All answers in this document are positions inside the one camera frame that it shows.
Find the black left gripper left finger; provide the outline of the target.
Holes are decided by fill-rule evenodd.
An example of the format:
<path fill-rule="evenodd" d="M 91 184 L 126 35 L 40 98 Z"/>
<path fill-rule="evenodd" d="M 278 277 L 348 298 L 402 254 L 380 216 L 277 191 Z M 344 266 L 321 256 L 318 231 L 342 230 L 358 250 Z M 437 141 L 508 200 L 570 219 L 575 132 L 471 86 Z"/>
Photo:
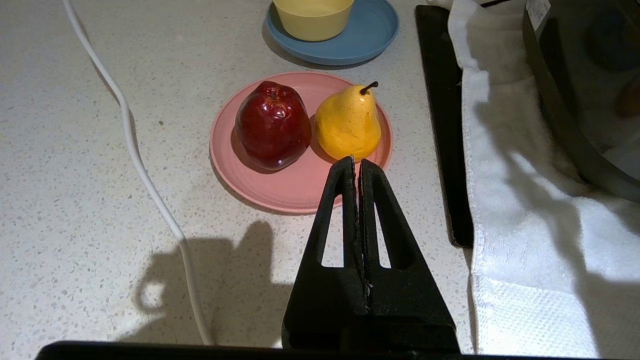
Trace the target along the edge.
<path fill-rule="evenodd" d="M 334 202 L 342 196 L 343 267 L 322 264 Z M 345 348 L 345 338 L 368 314 L 355 162 L 347 156 L 327 175 L 320 203 L 282 321 L 285 349 Z"/>

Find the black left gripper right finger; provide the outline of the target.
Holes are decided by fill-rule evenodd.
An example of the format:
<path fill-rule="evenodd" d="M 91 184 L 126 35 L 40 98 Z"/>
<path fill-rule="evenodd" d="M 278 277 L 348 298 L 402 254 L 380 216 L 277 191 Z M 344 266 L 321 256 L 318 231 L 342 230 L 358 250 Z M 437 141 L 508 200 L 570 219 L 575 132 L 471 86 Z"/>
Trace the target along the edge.
<path fill-rule="evenodd" d="M 392 349 L 459 353 L 457 329 L 382 169 L 359 166 L 359 221 L 368 314 Z"/>

